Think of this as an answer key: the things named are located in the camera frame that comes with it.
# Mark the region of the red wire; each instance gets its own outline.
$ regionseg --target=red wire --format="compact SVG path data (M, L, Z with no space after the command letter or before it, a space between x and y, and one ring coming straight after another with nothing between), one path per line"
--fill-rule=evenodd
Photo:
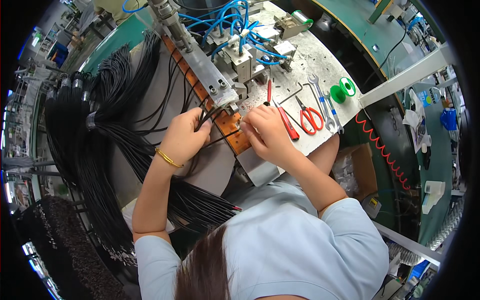
M379 147L378 146L378 140L380 139L380 137L377 137L375 139L372 138L372 132L373 132L373 128L370 129L370 130L365 130L365 124L367 123L366 120L363 120L363 121L359 121L358 120L358 114L355 116L355 122L357 122L358 124L362 124L363 123L363 126L362 126L362 129L363 129L363 132L365 133L369 133L369 138L372 142L375 142L375 147L377 147L377 149L379 149L381 151L381 154L383 157L385 157L386 161L387 161L387 164L390 165L390 168L392 168L392 171L395 172L395 176L398 177L398 181L400 181L402 183L402 187L404 190L409 190L410 189L410 186L405 186L405 182L407 182L407 178L403 179L402 180L402 176L403 176L403 172L400 173L400 175L398 174L398 170L400 169L400 167L397 167L397 168L393 168L393 164L396 162L395 160L390 162L388 161L388 158L390 156L390 153L388 154L384 154L384 149L385 149L385 145Z

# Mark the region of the white support beam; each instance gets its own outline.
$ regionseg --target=white support beam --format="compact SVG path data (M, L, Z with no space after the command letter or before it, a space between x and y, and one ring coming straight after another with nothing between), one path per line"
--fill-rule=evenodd
M375 221L372 221L375 227L377 227L378 231L380 232L381 235L384 237L387 237L394 241L395 243L399 244L403 248L412 251L418 256L423 257L424 259L428 260L432 264L436 266L440 266L440 263L444 260L444 257L442 254L435 252L433 250L430 250L429 248L418 244L415 241L412 241L409 238L404 237L403 235L399 234L398 232L395 232L391 230L390 228L387 228L383 225L378 224Z
M454 56L448 44L445 43L397 76L362 95L359 98L360 104L365 108L451 64L454 64Z

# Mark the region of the person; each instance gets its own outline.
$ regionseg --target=person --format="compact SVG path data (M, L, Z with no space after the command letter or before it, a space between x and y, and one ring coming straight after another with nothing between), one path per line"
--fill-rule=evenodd
M186 163L209 141L211 123L193 132L201 112L189 110L168 127L160 150L173 163ZM388 248L359 201L328 176L338 135L306 157L276 108L253 108L240 127L258 156L299 187L275 180L251 188L234 203L250 205L198 241L182 262L165 231L177 167L156 155L132 216L142 299L372 299L387 273Z
M96 14L101 14L103 11L109 12L112 14L115 24L118 26L128 17L131 13L123 11L123 3L125 0L93 0L94 1L94 10ZM139 9L147 3L146 0L129 0L125 3L125 9L128 11L133 11Z

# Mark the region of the bundle of black cables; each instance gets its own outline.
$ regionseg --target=bundle of black cables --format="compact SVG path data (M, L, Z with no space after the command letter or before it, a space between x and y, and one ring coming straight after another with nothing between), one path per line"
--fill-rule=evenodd
M63 79L56 97L46 102L48 143L59 172L68 185L81 191L94 232L113 257L134 264L132 234L128 229L113 184L107 174L115 144L143 182L155 155L155 146L144 136L156 129L171 96L171 84L178 62L168 66L169 81L158 109L155 125L135 132L132 116L141 103L155 74L161 40L146 31L140 62L135 74L130 66L128 45L114 51L99 65L98 74L75 72ZM184 93L182 112L190 104ZM178 227L206 231L219 226L239 210L226 200L172 177L168 198L168 218ZM186 226L179 218L190 223Z

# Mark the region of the cardboard box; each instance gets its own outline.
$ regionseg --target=cardboard box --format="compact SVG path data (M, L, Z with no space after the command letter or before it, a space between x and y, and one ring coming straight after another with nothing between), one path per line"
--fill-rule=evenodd
M369 144L345 148L338 152L335 163L343 161L347 156L351 156L353 176L358 185L358 191L353 194L353 197L361 202L366 196L378 190L377 177L372 162L372 150Z

